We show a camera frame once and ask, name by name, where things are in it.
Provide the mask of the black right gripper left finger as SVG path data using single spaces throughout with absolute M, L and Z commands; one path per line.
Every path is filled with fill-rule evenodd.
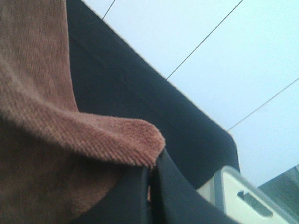
M 148 170 L 132 167 L 113 189 L 72 224 L 151 224 Z

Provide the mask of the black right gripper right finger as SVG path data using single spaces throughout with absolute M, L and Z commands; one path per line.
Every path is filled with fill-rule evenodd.
M 235 224 L 185 179 L 166 150 L 154 170 L 155 224 Z

